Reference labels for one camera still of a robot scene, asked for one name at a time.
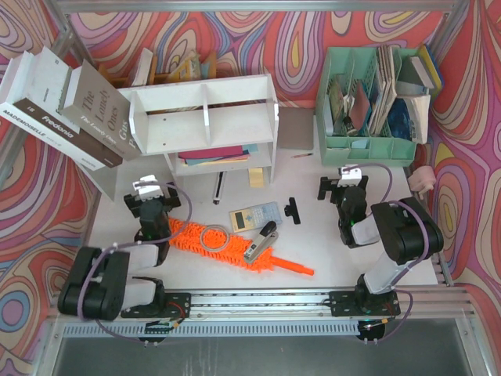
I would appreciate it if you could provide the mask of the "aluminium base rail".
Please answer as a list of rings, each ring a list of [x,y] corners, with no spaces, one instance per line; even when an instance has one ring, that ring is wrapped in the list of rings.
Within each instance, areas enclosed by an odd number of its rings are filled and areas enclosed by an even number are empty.
[[[165,290],[168,309],[182,308],[187,318],[392,317],[401,313],[394,292],[362,296],[352,287],[239,290]]]

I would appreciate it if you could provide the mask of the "blue beige calculator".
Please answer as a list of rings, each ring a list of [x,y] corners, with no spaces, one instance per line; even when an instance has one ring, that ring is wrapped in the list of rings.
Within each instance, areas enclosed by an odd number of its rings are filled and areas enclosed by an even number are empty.
[[[276,201],[231,211],[229,217],[234,233],[261,229],[270,221],[282,223]]]

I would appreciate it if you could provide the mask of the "masking tape roll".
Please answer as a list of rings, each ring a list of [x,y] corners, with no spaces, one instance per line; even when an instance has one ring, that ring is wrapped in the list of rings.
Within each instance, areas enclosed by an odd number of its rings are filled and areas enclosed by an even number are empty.
[[[230,233],[220,225],[209,225],[202,229],[200,233],[201,247],[211,253],[223,251],[230,241]]]

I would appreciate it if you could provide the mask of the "brown white Fredonia book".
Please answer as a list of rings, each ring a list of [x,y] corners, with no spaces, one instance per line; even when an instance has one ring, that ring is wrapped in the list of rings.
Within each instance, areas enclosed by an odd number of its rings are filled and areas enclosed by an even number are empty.
[[[46,47],[12,58],[1,82],[1,117],[91,171],[120,165],[121,157],[60,113],[70,73]]]

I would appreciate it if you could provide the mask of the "mint green desk organizer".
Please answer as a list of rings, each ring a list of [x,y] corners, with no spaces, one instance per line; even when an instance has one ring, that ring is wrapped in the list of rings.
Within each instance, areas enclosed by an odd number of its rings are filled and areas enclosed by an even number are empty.
[[[415,49],[328,48],[315,105],[323,165],[410,165],[428,139],[432,89]]]

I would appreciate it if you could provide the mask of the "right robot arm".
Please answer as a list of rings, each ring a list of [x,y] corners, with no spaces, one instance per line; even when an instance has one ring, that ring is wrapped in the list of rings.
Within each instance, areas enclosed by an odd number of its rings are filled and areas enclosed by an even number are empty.
[[[381,242],[377,262],[360,275],[352,290],[331,291],[323,305],[332,316],[397,316],[400,314],[395,285],[419,262],[440,252],[441,230],[415,197],[380,202],[367,214],[364,175],[355,185],[322,177],[318,200],[330,194],[337,208],[341,240],[350,249]]]

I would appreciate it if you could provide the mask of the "black binder clip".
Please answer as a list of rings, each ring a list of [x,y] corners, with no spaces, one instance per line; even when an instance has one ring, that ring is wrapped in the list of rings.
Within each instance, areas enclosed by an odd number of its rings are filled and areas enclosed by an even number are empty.
[[[289,198],[289,203],[284,207],[284,214],[286,217],[291,217],[295,225],[301,224],[297,203],[294,197]]]

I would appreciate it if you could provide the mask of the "yellow sticky note pad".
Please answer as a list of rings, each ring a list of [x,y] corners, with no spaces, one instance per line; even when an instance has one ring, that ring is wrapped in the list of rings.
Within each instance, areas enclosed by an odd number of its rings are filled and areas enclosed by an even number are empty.
[[[249,168],[248,178],[251,188],[262,188],[265,185],[263,168]]]

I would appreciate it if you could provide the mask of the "grey Lonely Ones book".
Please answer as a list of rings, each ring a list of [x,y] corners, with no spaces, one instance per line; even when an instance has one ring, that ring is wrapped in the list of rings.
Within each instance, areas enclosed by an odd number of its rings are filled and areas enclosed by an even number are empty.
[[[141,154],[129,124],[130,101],[88,61],[72,70],[60,113],[126,161]]]

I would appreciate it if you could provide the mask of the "books in green organizer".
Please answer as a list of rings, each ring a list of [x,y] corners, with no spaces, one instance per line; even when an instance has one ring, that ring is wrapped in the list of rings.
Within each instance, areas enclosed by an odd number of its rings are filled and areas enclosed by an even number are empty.
[[[344,139],[347,148],[360,137],[368,146],[377,139],[424,144],[443,84],[427,45],[330,48],[317,95],[320,134]]]

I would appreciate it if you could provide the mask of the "white small bookshelf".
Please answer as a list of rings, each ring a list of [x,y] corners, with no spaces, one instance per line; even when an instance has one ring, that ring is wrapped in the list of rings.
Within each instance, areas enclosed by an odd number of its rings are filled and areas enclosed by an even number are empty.
[[[123,88],[142,155],[164,156],[174,179],[264,168],[275,175],[279,103],[270,74]],[[246,161],[184,165],[179,153],[254,144]]]

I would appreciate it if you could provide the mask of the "small pencil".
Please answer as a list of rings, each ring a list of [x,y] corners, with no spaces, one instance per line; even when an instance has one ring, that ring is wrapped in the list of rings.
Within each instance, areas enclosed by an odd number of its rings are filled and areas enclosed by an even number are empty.
[[[291,158],[310,157],[312,155],[313,155],[313,153],[297,154],[297,155],[292,156]]]

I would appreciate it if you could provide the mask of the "orange microfiber duster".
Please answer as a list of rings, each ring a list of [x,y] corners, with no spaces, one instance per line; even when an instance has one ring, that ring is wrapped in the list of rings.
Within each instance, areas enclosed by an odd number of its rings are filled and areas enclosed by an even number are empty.
[[[268,247],[258,256],[257,260],[252,264],[248,264],[243,259],[243,254],[251,245],[252,240],[245,239],[239,235],[231,234],[229,242],[221,251],[208,251],[200,242],[200,235],[205,230],[206,226],[199,223],[190,222],[187,227],[177,236],[169,241],[170,245],[181,250],[190,251],[206,258],[214,259],[219,262],[225,262],[232,266],[238,266],[242,269],[247,269],[253,272],[260,273],[266,270],[273,270],[275,267],[286,269],[291,272],[313,276],[315,271],[302,264],[287,261],[282,258],[275,257],[272,252],[273,248]]]

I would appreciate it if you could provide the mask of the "stack of coloured paper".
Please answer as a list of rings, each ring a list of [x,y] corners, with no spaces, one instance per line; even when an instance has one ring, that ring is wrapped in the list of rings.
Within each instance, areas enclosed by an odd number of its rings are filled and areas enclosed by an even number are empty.
[[[246,161],[258,152],[257,144],[227,146],[205,150],[192,150],[177,153],[178,159],[186,166],[212,165],[227,161]]]

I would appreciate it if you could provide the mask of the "pink pig figurine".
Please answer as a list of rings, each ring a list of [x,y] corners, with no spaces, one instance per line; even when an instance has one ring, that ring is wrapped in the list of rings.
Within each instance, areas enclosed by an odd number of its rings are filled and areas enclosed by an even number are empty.
[[[409,188],[412,192],[418,193],[420,199],[424,199],[424,195],[434,189],[436,176],[434,169],[429,165],[424,165],[417,168],[408,178]]]

